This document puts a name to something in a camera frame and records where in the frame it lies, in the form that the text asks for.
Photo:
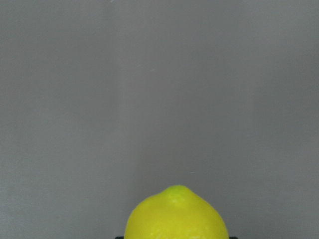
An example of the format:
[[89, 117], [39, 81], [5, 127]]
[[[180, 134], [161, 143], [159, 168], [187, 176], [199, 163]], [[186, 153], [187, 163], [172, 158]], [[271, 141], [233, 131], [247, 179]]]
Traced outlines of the yellow lemon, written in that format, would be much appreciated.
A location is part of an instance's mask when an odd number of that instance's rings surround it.
[[170, 186], [141, 201], [130, 214], [126, 239], [227, 239], [220, 214], [183, 185]]

